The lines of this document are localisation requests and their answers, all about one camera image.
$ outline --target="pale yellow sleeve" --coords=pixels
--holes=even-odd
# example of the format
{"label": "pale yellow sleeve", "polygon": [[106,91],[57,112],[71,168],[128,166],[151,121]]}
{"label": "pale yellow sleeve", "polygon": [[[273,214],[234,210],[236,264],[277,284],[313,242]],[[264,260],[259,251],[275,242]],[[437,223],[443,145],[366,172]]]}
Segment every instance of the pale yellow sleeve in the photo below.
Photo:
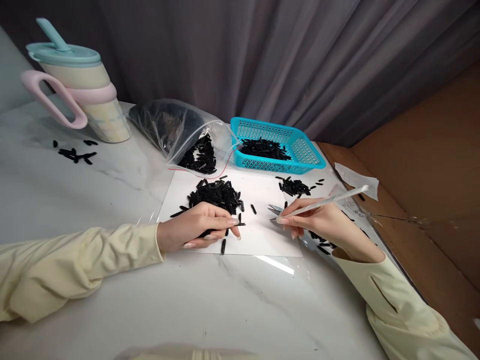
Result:
{"label": "pale yellow sleeve", "polygon": [[335,256],[339,252],[334,259],[365,299],[368,320],[390,360],[477,359],[387,256],[359,263]]}
{"label": "pale yellow sleeve", "polygon": [[0,246],[0,321],[34,323],[69,299],[85,298],[102,279],[163,261],[157,224],[91,228],[53,239]]}

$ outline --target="pink handle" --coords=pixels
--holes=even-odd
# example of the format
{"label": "pink handle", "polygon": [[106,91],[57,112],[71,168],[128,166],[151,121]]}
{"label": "pink handle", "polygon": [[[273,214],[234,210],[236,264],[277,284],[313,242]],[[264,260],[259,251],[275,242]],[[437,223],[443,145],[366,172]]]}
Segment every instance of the pink handle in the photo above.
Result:
{"label": "pink handle", "polygon": [[67,88],[67,91],[77,103],[82,105],[105,104],[117,98],[117,89],[112,83],[98,89]]}
{"label": "pink handle", "polygon": [[[89,121],[87,115],[85,115],[80,106],[75,102],[72,95],[67,91],[67,88],[65,88],[65,86],[55,77],[41,71],[27,70],[21,74],[20,79],[23,86],[35,96],[38,102],[42,104],[60,124],[71,129],[83,129],[87,126]],[[40,89],[40,82],[42,80],[45,80],[51,85],[56,93],[63,99],[68,108],[73,112],[75,115],[74,122],[68,121],[62,112],[42,92]]]}

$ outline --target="plastic bag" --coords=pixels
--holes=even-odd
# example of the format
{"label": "plastic bag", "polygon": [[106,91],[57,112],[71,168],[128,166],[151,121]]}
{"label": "plastic bag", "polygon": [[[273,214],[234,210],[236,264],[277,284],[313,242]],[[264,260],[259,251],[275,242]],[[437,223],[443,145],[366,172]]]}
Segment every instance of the plastic bag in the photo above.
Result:
{"label": "plastic bag", "polygon": [[[240,145],[230,126],[198,107],[174,99],[135,105],[130,121],[165,156],[172,169],[187,170],[202,178],[215,178],[225,169],[232,152]],[[206,135],[211,138],[216,171],[204,174],[178,166],[185,153]]]}

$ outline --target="woman's left hand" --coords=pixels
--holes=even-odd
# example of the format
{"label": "woman's left hand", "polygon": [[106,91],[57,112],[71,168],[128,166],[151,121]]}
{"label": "woman's left hand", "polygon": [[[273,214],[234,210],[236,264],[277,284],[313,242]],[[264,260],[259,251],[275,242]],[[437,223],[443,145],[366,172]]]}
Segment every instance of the woman's left hand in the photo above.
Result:
{"label": "woman's left hand", "polygon": [[[227,210],[207,202],[201,202],[184,213],[158,224],[156,240],[160,251],[202,249],[225,237],[226,229],[240,239],[236,226],[239,220]],[[216,229],[205,237],[198,237],[208,229]]]}

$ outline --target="gray curtain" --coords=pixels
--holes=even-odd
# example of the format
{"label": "gray curtain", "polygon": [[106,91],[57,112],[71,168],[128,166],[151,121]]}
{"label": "gray curtain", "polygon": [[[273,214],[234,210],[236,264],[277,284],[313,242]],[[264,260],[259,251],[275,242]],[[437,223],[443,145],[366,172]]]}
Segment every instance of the gray curtain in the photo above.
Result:
{"label": "gray curtain", "polygon": [[476,0],[3,0],[25,53],[100,52],[118,98],[174,98],[352,146],[480,59]]}

